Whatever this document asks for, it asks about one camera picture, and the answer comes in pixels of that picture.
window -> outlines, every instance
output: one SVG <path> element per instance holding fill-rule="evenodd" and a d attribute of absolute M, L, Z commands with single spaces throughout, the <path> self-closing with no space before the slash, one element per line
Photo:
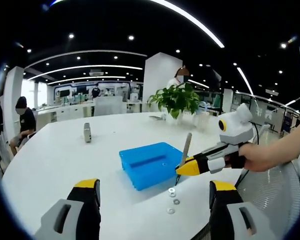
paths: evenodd
<path fill-rule="evenodd" d="M 22 80 L 21 96 L 26 98 L 26 104 L 28 108 L 33 109 L 35 107 L 35 82 Z"/>
<path fill-rule="evenodd" d="M 47 84 L 44 82 L 38 83 L 38 107 L 48 103 Z"/>

white pillar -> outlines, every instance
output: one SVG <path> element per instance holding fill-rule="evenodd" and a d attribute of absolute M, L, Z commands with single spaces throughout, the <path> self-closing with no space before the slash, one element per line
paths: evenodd
<path fill-rule="evenodd" d="M 55 88 L 53 86 L 49 86 L 49 85 L 46 86 L 47 106 L 54 104 L 54 89 Z"/>
<path fill-rule="evenodd" d="M 4 84 L 3 125 L 4 134 L 8 141 L 18 134 L 15 131 L 15 122 L 19 120 L 20 116 L 16 112 L 16 104 L 21 96 L 23 76 L 24 69 L 16 66 L 8 72 Z"/>
<path fill-rule="evenodd" d="M 173 79 L 183 61 L 159 52 L 145 61 L 142 101 L 147 102 L 150 95 L 158 89 L 164 89 Z"/>
<path fill-rule="evenodd" d="M 231 111 L 232 99 L 234 97 L 234 91 L 231 89 L 224 89 L 222 111 L 229 113 Z"/>
<path fill-rule="evenodd" d="M 34 83 L 34 108 L 38 108 L 38 83 Z"/>

gray gripper part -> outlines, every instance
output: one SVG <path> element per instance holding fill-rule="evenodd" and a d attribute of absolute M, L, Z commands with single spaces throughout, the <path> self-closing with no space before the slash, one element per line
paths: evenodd
<path fill-rule="evenodd" d="M 42 217 L 36 240 L 76 240 L 81 201 L 59 200 Z"/>
<path fill-rule="evenodd" d="M 251 202 L 228 204 L 235 240 L 276 240 L 270 229 L 269 219 Z M 251 230 L 248 231 L 242 212 L 246 215 Z"/>

black t-shirt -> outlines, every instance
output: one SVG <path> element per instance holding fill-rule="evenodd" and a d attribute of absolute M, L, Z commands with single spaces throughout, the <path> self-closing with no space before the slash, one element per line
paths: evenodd
<path fill-rule="evenodd" d="M 26 108 L 25 113 L 20 115 L 20 133 L 26 130 L 36 130 L 36 119 L 30 108 Z"/>
<path fill-rule="evenodd" d="M 98 87 L 95 87 L 94 89 L 92 89 L 92 97 L 95 99 L 96 97 L 98 97 L 100 94 L 100 89 Z"/>

black ceiling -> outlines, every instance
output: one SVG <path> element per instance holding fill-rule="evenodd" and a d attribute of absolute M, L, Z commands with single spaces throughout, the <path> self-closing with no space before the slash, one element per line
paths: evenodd
<path fill-rule="evenodd" d="M 169 0 L 208 27 L 225 45 L 220 48 L 201 29 L 178 13 L 151 0 L 64 0 L 41 13 L 31 13 L 16 31 L 8 64 L 26 67 L 58 54 L 84 50 L 116 50 L 152 55 L 163 52 L 184 61 L 194 81 L 219 90 L 209 78 L 211 69 L 222 76 L 221 87 L 249 93 L 233 66 L 237 63 L 255 95 L 288 103 L 300 97 L 300 5 L 291 1 Z M 280 44 L 296 36 L 286 49 Z M 124 65 L 144 68 L 147 57 L 125 53 L 70 54 L 33 65 L 42 73 L 81 65 Z M 111 76 L 143 80 L 142 70 L 101 68 Z M 79 68 L 49 74 L 56 80 L 84 77 L 90 69 Z M 33 77 L 27 73 L 25 78 Z M 300 110 L 300 100 L 291 107 Z"/>

